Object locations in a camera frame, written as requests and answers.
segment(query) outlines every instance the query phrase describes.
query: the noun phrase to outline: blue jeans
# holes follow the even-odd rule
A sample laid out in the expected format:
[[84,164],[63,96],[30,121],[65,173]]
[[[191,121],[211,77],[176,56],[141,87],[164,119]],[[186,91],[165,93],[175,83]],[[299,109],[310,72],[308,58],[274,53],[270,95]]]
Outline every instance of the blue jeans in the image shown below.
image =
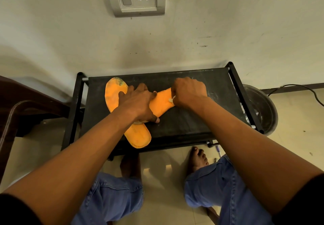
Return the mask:
[[[226,155],[190,174],[184,197],[191,207],[221,206],[220,225],[273,224],[271,215],[245,186]],[[138,211],[142,204],[140,180],[99,173],[72,224],[106,225]]]

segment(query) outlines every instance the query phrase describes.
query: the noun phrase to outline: black sleeve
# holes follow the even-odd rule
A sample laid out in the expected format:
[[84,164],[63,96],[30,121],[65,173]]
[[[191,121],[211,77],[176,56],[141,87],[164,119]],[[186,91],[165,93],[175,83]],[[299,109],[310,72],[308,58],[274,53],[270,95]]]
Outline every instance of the black sleeve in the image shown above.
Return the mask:
[[0,194],[1,224],[42,225],[37,215],[20,199],[9,194]]
[[276,215],[278,224],[322,224],[324,221],[324,174],[311,179]]

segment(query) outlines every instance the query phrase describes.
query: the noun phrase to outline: forearm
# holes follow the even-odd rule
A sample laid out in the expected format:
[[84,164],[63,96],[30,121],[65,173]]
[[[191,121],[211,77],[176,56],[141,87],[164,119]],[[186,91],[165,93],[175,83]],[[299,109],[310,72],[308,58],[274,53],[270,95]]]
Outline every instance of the forearm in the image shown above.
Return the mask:
[[246,185],[272,214],[280,211],[322,171],[258,133],[210,98],[192,104],[223,147]]
[[133,121],[131,114],[116,108],[83,137],[5,192],[23,200],[44,224],[69,223]]

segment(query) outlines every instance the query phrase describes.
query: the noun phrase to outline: black wire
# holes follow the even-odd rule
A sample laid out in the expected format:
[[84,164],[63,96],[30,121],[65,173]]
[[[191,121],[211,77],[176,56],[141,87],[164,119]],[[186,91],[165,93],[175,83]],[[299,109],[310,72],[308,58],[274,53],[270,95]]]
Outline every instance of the black wire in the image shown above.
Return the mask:
[[318,99],[317,94],[315,93],[314,90],[312,90],[311,88],[309,88],[309,87],[307,87],[305,85],[301,85],[301,84],[285,84],[285,85],[282,85],[279,88],[274,89],[270,94],[268,94],[268,96],[270,96],[271,94],[273,94],[274,92],[276,92],[277,90],[279,90],[279,89],[281,89],[283,87],[292,86],[292,85],[294,85],[294,86],[301,86],[301,87],[304,87],[304,88],[310,90],[311,92],[313,92],[313,94],[314,94],[315,99],[317,100],[317,102],[320,103],[322,106],[324,106],[324,104]]

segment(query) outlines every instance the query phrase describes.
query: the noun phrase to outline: bare foot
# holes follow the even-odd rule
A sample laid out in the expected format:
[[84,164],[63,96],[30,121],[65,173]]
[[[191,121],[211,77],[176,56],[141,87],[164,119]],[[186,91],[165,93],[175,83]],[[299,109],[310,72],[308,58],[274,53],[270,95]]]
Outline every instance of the bare foot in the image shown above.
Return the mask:
[[140,155],[126,154],[120,163],[120,170],[122,177],[136,177],[142,181]]
[[192,147],[189,157],[188,175],[206,165],[209,165],[209,163],[204,151],[197,147]]

